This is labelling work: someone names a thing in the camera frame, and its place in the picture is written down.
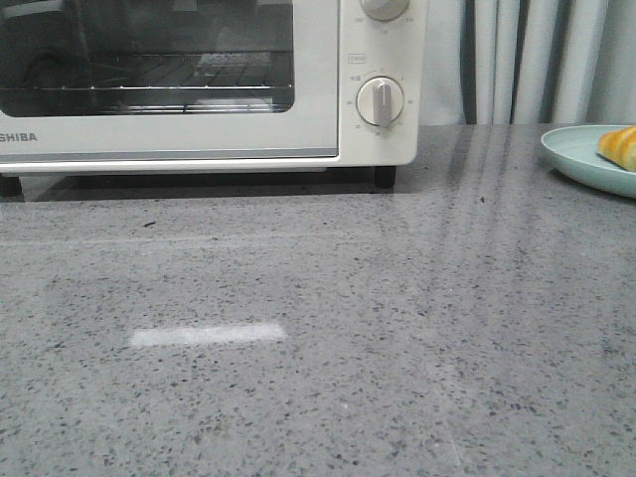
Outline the white toaster oven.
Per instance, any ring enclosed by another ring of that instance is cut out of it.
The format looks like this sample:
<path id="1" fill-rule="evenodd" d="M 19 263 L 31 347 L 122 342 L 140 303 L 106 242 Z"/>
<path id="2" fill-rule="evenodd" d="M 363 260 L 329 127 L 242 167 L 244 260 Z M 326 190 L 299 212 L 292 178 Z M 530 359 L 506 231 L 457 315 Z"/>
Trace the white toaster oven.
<path id="1" fill-rule="evenodd" d="M 131 175 L 255 173 L 371 167 L 375 183 L 391 187 L 398 166 L 416 154 L 422 81 L 422 54 L 427 5 L 409 1 L 396 19 L 381 22 L 367 16 L 360 1 L 335 1 L 338 27 L 338 147 L 333 156 L 247 157 L 237 159 L 181 159 L 132 161 L 70 161 L 3 163 L 1 193 L 18 195 L 26 175 Z M 373 126 L 358 113 L 361 86 L 376 77 L 388 77 L 402 88 L 404 104 L 388 128 Z"/>

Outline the oven glass door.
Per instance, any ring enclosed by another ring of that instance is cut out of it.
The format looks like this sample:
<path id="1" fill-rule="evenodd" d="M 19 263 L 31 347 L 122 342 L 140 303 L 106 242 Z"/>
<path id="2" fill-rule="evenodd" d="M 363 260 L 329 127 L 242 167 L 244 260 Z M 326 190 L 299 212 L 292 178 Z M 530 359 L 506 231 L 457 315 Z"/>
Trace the oven glass door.
<path id="1" fill-rule="evenodd" d="M 335 1 L 5 1 L 1 82 L 35 56 L 289 52 L 295 101 L 281 113 L 13 117 L 3 163 L 333 156 L 338 147 Z"/>

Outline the grey curtain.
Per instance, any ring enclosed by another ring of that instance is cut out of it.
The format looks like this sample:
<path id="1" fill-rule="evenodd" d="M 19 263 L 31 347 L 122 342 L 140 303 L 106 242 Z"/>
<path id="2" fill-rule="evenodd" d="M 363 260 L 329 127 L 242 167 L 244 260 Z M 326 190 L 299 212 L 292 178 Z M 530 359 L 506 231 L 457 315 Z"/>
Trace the grey curtain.
<path id="1" fill-rule="evenodd" d="M 632 124 L 632 1 L 432 1 L 423 125 Z"/>

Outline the oven knob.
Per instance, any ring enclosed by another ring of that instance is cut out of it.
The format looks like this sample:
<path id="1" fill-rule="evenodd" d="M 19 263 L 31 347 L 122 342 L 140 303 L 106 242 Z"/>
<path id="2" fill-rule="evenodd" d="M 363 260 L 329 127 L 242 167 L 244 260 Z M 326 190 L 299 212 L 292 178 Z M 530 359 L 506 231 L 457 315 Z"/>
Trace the oven knob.
<path id="1" fill-rule="evenodd" d="M 366 81 L 357 93 L 356 105 L 361 118 L 380 128 L 388 128 L 401 114 L 404 95 L 401 86 L 388 77 Z"/>
<path id="2" fill-rule="evenodd" d="M 360 0 L 364 13 L 370 18 L 387 22 L 398 18 L 408 7 L 408 0 Z"/>

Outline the metal oven rack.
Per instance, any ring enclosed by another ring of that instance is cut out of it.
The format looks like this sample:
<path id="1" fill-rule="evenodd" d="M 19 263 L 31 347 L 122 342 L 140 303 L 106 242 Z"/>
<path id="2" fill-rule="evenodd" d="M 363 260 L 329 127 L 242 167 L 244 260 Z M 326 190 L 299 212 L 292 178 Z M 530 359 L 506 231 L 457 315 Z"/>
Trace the metal oven rack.
<path id="1" fill-rule="evenodd" d="M 295 101 L 289 52 L 35 56 L 1 82 L 13 117 L 281 113 Z"/>

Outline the golden croissant bread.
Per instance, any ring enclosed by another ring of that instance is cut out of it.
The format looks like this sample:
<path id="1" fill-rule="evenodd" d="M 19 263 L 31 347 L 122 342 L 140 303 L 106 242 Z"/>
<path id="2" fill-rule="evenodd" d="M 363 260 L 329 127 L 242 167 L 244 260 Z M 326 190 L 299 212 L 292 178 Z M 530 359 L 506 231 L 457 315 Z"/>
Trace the golden croissant bread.
<path id="1" fill-rule="evenodd" d="M 603 134 L 597 142 L 597 153 L 620 168 L 635 172 L 635 130 L 631 125 Z"/>

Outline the light green plate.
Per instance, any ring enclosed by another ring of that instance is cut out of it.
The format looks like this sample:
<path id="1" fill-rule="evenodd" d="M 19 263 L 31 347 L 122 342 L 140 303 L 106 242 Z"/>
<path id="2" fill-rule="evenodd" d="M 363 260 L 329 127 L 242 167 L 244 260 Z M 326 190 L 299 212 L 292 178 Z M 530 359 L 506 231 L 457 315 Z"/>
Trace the light green plate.
<path id="1" fill-rule="evenodd" d="M 597 152 L 602 135 L 626 124 L 586 124 L 552 129 L 543 134 L 541 145 L 552 166 L 579 184 L 635 198 L 635 173 L 624 170 Z"/>

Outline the lower oven knob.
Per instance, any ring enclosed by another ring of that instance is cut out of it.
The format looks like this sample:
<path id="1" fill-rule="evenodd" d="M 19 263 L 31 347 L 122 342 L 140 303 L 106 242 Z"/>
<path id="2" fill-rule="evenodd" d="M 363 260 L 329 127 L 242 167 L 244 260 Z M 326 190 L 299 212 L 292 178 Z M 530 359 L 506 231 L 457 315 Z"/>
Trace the lower oven knob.
<path id="1" fill-rule="evenodd" d="M 361 118 L 380 128 L 388 128 L 401 114 L 404 95 L 401 86 L 388 77 L 366 81 L 357 93 L 356 105 Z"/>

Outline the upper oven knob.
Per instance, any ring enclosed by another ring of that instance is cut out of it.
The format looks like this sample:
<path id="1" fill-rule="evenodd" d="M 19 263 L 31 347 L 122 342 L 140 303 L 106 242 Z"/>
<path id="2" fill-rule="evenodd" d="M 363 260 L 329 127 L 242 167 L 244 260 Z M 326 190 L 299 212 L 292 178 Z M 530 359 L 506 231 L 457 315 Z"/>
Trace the upper oven knob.
<path id="1" fill-rule="evenodd" d="M 398 18 L 408 7 L 408 0 L 360 0 L 364 13 L 370 18 L 387 22 Z"/>

